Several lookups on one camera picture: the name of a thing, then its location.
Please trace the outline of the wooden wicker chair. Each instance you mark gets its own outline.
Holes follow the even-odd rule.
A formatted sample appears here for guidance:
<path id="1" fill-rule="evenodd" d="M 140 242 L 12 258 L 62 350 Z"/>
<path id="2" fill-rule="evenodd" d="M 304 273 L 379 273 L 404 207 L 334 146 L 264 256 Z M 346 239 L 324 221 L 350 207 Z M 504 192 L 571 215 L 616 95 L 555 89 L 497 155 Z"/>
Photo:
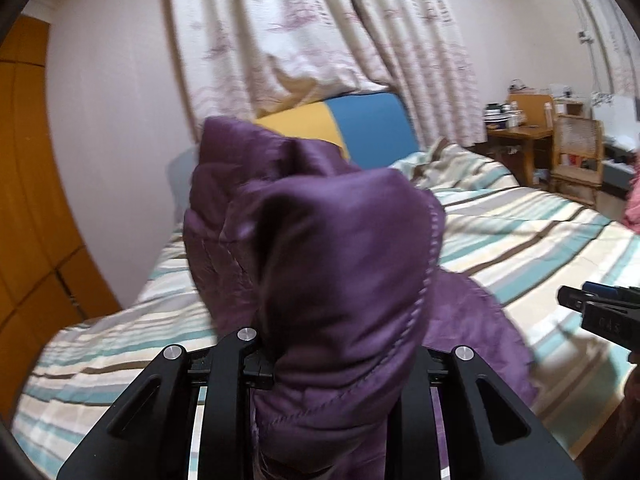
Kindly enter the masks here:
<path id="1" fill-rule="evenodd" d="M 603 181 L 602 122 L 559 114 L 552 144 L 549 191 L 596 209 Z"/>

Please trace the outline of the purple quilted down jacket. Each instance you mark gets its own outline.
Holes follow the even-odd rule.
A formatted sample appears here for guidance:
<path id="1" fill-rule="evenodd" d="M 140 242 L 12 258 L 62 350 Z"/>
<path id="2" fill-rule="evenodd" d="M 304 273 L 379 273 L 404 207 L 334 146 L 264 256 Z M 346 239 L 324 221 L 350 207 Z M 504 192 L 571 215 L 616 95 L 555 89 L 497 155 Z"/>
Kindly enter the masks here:
<path id="1" fill-rule="evenodd" d="M 416 348 L 474 348 L 525 403 L 532 352 L 495 296 L 438 262 L 444 208 L 329 142 L 211 117 L 183 243 L 219 336 L 254 326 L 276 382 L 250 396 L 261 479 L 379 479 Z"/>

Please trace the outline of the pink patterned curtain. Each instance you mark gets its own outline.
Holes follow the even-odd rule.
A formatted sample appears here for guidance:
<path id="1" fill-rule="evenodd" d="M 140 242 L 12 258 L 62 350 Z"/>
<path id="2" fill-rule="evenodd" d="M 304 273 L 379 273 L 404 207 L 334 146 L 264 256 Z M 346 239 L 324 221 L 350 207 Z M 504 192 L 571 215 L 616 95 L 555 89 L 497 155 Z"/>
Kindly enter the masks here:
<path id="1" fill-rule="evenodd" d="M 486 138 L 448 0 L 168 0 L 192 122 L 396 93 L 421 145 Z"/>

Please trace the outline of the wooden desk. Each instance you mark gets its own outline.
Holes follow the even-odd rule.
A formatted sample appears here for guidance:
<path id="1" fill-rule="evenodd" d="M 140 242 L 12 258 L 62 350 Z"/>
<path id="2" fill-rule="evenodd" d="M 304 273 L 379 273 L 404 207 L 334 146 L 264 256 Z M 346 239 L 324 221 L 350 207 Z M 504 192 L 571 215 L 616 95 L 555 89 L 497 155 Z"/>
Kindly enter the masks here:
<path id="1" fill-rule="evenodd" d="M 537 170 L 551 169 L 555 119 L 562 114 L 582 116 L 587 108 L 583 100 L 554 98 L 542 93 L 512 93 L 506 104 L 506 126 L 487 127 L 487 139 L 497 145 L 504 166 L 522 185 L 534 188 L 546 177 Z"/>

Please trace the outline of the grey yellow blue headboard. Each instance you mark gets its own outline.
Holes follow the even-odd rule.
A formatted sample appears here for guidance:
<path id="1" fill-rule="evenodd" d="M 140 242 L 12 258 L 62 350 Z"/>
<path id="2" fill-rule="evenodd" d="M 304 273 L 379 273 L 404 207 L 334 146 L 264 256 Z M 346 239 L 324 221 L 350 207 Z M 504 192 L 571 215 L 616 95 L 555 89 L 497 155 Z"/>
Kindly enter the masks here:
<path id="1" fill-rule="evenodd" d="M 338 96 L 257 123 L 284 136 L 333 143 L 364 169 L 390 166 L 420 150 L 405 107 L 390 92 Z"/>

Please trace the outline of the orange wooden wardrobe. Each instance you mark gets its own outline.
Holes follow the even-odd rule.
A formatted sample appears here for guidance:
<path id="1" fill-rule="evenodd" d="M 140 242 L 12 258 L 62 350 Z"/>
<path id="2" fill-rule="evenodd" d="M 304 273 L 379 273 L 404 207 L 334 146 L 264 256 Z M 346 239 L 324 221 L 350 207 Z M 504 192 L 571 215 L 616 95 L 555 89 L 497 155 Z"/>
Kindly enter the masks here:
<path id="1" fill-rule="evenodd" d="M 120 305 L 67 203 L 46 99 L 49 24 L 21 15 L 1 44 L 1 420 L 43 347 Z"/>

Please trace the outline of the striped bed sheet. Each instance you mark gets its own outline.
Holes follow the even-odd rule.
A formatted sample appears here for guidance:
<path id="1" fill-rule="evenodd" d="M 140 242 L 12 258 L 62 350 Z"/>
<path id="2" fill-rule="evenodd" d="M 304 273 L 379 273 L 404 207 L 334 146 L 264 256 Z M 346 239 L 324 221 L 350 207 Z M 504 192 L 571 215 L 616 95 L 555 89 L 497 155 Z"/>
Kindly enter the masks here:
<path id="1" fill-rule="evenodd" d="M 532 350 L 535 412 L 570 456 L 595 465 L 616 437 L 628 353 L 583 330 L 556 293 L 585 282 L 637 285 L 638 236 L 581 204 L 524 188 L 498 162 L 454 144 L 411 154 L 396 168 L 445 208 L 442 266 L 489 290 Z M 46 344 L 18 401 L 13 437 L 54 478 L 160 350 L 215 339 L 175 231 L 133 306 L 64 328 Z"/>

